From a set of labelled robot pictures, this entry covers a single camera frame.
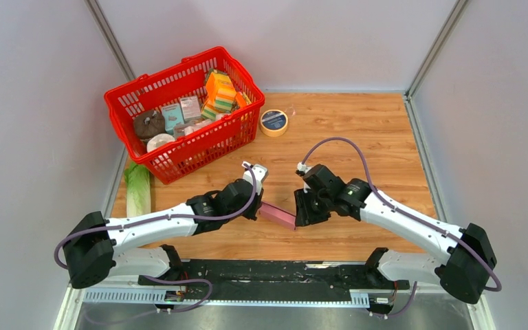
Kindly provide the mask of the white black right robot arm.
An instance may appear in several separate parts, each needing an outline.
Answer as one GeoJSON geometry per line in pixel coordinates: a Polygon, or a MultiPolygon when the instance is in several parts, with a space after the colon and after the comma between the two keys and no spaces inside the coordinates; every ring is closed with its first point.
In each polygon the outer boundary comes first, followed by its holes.
{"type": "Polygon", "coordinates": [[[336,213],[386,229],[420,247],[421,253],[375,249],[366,261],[364,277],[375,288],[389,281],[438,284],[449,295],[476,304],[487,290],[497,260],[486,231],[474,223],[462,228],[440,222],[408,206],[369,183],[344,182],[325,165],[297,165],[305,185],[295,191],[298,227],[325,222],[336,213]]]}

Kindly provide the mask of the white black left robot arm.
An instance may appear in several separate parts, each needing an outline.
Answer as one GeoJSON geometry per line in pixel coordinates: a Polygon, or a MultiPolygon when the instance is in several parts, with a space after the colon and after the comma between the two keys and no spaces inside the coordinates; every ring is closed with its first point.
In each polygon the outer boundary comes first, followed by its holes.
{"type": "Polygon", "coordinates": [[[106,219],[99,211],[90,212],[57,247],[63,251],[71,286],[83,289],[108,277],[130,275],[156,277],[166,285],[178,283],[183,268],[174,249],[145,250],[144,245],[212,232],[237,217],[255,220],[263,180],[261,176],[237,179],[223,190],[142,216],[106,219]]]}

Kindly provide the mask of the pink paper box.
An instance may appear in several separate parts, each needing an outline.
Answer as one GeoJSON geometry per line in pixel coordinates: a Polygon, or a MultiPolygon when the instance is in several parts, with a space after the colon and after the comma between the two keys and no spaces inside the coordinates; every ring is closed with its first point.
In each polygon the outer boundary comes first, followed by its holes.
{"type": "Polygon", "coordinates": [[[283,226],[288,230],[296,230],[296,216],[289,211],[263,201],[259,208],[259,213],[265,219],[283,226]]]}

